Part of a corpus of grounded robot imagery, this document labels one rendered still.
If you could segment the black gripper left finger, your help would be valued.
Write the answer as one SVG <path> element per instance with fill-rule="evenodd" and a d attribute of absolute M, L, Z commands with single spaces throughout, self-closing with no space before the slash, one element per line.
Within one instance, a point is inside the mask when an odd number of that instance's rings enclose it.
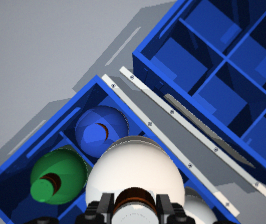
<path fill-rule="evenodd" d="M 113 210 L 114 193 L 102 193 L 100 201 L 90 202 L 85 212 L 76 217 L 74 224 L 104 224 L 104 221 L 105 224 L 112 224 Z M 59 220 L 42 216 L 23 224 L 59 224 Z"/>

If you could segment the blue plastic crate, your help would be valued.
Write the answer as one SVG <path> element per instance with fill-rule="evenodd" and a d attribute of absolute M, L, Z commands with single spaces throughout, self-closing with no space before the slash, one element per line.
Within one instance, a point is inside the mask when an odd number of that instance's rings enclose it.
<path fill-rule="evenodd" d="M 132 58 L 134 76 L 266 185 L 266 0 L 177 0 Z"/>
<path fill-rule="evenodd" d="M 0 218 L 6 224 L 23 224 L 42 216 L 57 218 L 59 224 L 74 224 L 76 217 L 85 212 L 86 185 L 70 202 L 51 205 L 38 202 L 31 196 L 30 175 L 40 157 L 69 144 L 93 168 L 99 158 L 91 157 L 81 150 L 75 138 L 75 126 L 84 111 L 98 105 L 114 107 L 126 116 L 129 123 L 128 136 L 144 136 L 158 143 L 179 169 L 184 188 L 188 186 L 196 190 L 214 212 L 218 221 L 229 220 L 241 224 L 98 75 L 95 75 L 0 166 Z"/>

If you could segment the blue labelled bottle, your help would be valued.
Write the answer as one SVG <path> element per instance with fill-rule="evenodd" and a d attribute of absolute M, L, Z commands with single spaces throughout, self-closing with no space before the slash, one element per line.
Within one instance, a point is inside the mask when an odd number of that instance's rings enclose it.
<path fill-rule="evenodd" d="M 93 106 L 84 111 L 75 126 L 78 146 L 94 158 L 100 158 L 112 143 L 128 135 L 126 116 L 120 110 L 106 105 Z"/>

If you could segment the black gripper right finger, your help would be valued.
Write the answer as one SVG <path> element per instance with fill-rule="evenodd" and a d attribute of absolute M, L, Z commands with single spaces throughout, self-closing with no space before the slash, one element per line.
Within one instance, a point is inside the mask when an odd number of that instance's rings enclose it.
<path fill-rule="evenodd" d="M 196 224 L 193 217 L 186 215 L 183 206 L 170 201 L 168 194 L 156 194 L 156 209 L 159 224 Z M 177 214 L 182 213 L 182 214 Z M 213 224 L 238 224 L 229 220 Z"/>

